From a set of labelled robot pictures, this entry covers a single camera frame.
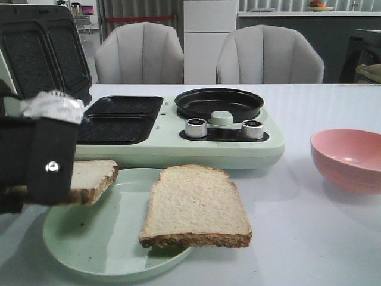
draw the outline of plate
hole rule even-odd
[[[143,248],[138,240],[160,169],[127,169],[93,206],[53,207],[43,226],[50,253],[90,279],[127,282],[181,262],[191,248]]]
[[[332,11],[335,8],[334,7],[309,7],[308,6],[308,9],[310,9],[311,11],[314,11],[314,12],[324,12],[324,11]]]

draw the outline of white bread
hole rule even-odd
[[[229,174],[183,165],[160,173],[139,241],[143,247],[246,247],[251,237],[245,208]]]
[[[59,205],[96,203],[118,176],[118,165],[112,160],[76,161],[73,164],[70,191]],[[26,186],[8,188],[6,196],[22,203],[33,203]]]

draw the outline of floor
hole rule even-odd
[[[93,30],[92,33],[87,31],[80,31],[79,37],[81,39],[83,51],[85,52],[86,61],[88,62],[92,83],[98,83],[98,77],[95,70],[94,55],[101,44],[99,31]]]

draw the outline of gray chair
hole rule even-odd
[[[174,28],[134,23],[114,29],[95,53],[99,83],[183,82],[184,53]]]
[[[299,32],[257,25],[230,32],[217,62],[217,83],[321,83],[324,62]]]

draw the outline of frying pan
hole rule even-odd
[[[209,122],[214,111],[228,111],[238,123],[258,116],[264,100],[257,94],[232,88],[201,88],[179,94],[174,103],[181,116]]]

